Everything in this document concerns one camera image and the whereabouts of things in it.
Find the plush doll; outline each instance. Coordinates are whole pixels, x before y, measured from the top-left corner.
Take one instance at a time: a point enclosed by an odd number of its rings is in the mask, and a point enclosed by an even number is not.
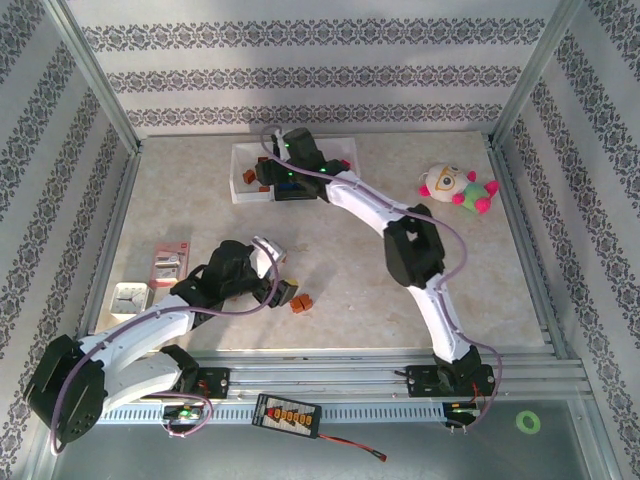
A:
[[[459,168],[444,163],[434,165],[420,178],[424,178],[424,185],[420,187],[420,195],[423,197],[431,196],[441,202],[453,202],[477,213],[489,211],[491,199],[499,188],[497,180],[483,186],[475,183],[476,172],[471,171],[465,175]]]

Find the marble floor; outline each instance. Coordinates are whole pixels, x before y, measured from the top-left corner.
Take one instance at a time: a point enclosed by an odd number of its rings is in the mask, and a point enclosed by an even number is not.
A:
[[[483,216],[418,194],[428,166],[448,162],[492,171],[477,132],[355,135],[362,178],[389,197],[425,203],[460,232],[469,260],[449,283],[453,304],[471,338],[497,346],[543,344],[513,238],[498,194]],[[150,138],[144,154],[97,331],[117,323],[109,314],[119,281],[148,282],[156,242],[191,242],[190,268],[208,262],[225,239],[265,236],[288,250],[285,278],[315,305],[294,314],[288,305],[242,318],[215,317],[178,339],[189,350],[298,348],[427,348],[431,338],[412,297],[389,276],[382,239],[346,211],[321,200],[233,205],[229,166],[234,143],[255,136]],[[445,265],[460,259],[455,239],[440,232]],[[166,294],[156,292],[156,300]],[[225,308],[255,306],[252,298]]]

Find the white wall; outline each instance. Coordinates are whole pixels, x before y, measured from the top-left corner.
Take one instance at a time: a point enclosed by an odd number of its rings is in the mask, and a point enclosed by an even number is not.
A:
[[[37,0],[0,2],[0,479],[39,422],[22,400],[44,347],[74,335],[128,154]]]
[[[69,0],[138,134],[489,131],[557,0]]]
[[[504,145],[625,479],[640,478],[638,3],[580,9]]]

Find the white tray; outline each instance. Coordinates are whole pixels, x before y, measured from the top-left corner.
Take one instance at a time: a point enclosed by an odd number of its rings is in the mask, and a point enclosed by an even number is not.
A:
[[[321,138],[316,140],[318,149],[324,154],[326,160],[346,160],[351,164],[351,170],[360,175],[356,141],[348,138]],[[247,202],[273,202],[275,201],[273,187],[268,192],[259,192],[262,186],[258,180],[247,185],[242,174],[247,170],[254,170],[258,157],[266,156],[262,145],[259,143],[234,143],[231,148],[231,173],[229,186],[231,188],[231,200],[233,203]]]

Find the metal frame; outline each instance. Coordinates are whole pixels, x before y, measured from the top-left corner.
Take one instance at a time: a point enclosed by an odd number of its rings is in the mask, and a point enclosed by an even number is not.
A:
[[[100,106],[105,110],[118,132],[120,140],[125,144],[129,153],[137,152],[140,139],[107,81],[100,63],[82,34],[71,9],[64,0],[43,0],[42,3],[53,19],[62,40],[73,55],[89,87],[96,94]]]
[[[509,226],[511,227],[511,234],[513,235],[513,241],[516,245],[518,256],[520,257],[520,263],[525,280],[527,281],[527,286],[529,287],[529,293],[531,294],[531,301],[536,316],[538,317],[538,321],[547,326],[557,357],[560,359],[569,358],[564,338],[562,337],[560,327],[551,308],[551,302],[549,301],[549,295],[542,274],[535,263],[535,250],[531,243],[531,238],[529,238],[529,233],[527,232],[524,214],[517,208],[518,202],[515,187],[507,173],[505,159],[500,150],[492,147],[489,138],[486,135],[483,137],[493,173],[498,182],[500,182],[502,204],[507,215]]]
[[[542,75],[551,55],[553,55],[553,51],[560,43],[562,35],[564,35],[582,3],[582,0],[560,0],[558,3],[547,27],[542,32],[536,48],[531,54],[531,58],[529,58],[522,71],[518,83],[502,109],[496,126],[491,132],[494,146],[501,145],[504,142],[505,137],[520,114],[520,110],[522,110],[527,101],[527,97],[533,90],[540,75]]]
[[[129,152],[135,153],[126,172],[116,210],[100,259],[95,284],[88,299],[89,309],[83,318],[79,335],[92,333],[97,323],[101,301],[118,245],[127,207],[131,198],[141,157],[141,142],[133,130],[122,106],[111,89],[106,76],[89,48],[73,14],[63,0],[44,0],[63,39],[76,62],[105,108]],[[496,178],[502,185],[502,198],[522,263],[536,315],[545,340],[542,347],[505,348],[500,351],[504,361],[503,383],[497,400],[563,400],[567,401],[574,421],[584,458],[593,478],[621,478],[618,465],[606,434],[602,418],[581,360],[569,359],[562,335],[553,315],[522,212],[517,209],[514,187],[507,175],[501,152],[492,148],[500,145],[517,118],[527,96],[540,77],[559,39],[582,4],[581,0],[561,0],[532,57],[514,89],[490,137],[485,136],[487,154]],[[290,395],[300,400],[312,400],[327,406],[325,421],[349,422],[354,418],[340,412],[378,411],[367,421],[440,421],[440,401],[408,398],[405,380],[393,371],[409,364],[433,363],[431,351],[418,349],[358,349],[358,350],[282,350],[240,352],[194,352],[203,367],[231,367],[229,398],[219,404],[220,413],[212,423],[244,423],[252,411],[257,395],[264,390]],[[495,367],[495,361],[486,356]],[[161,404],[141,402],[103,416],[102,423],[156,422]],[[432,408],[431,412],[412,417],[415,409]],[[40,424],[36,432],[23,478],[50,478],[55,458],[48,450],[48,429]]]
[[[109,273],[111,272],[111,267],[113,266],[113,261],[116,257],[120,234],[122,233],[124,219],[127,215],[127,208],[129,208],[129,201],[131,200],[131,193],[133,192],[133,185],[135,184],[141,158],[142,150],[140,149],[132,156],[129,161],[129,165],[127,165],[124,180],[120,187],[118,199],[116,200],[116,205],[114,207],[113,216],[111,217],[109,231],[107,232],[104,247],[100,255],[100,261],[96,268],[96,274],[94,276],[95,280],[93,285],[91,285],[89,297],[87,298],[86,304],[88,305],[88,308],[80,321],[80,325],[78,326],[77,335],[79,337],[93,335],[93,333],[95,333],[96,325],[98,324],[98,317],[100,315],[100,308],[102,307],[102,299],[107,291]]]

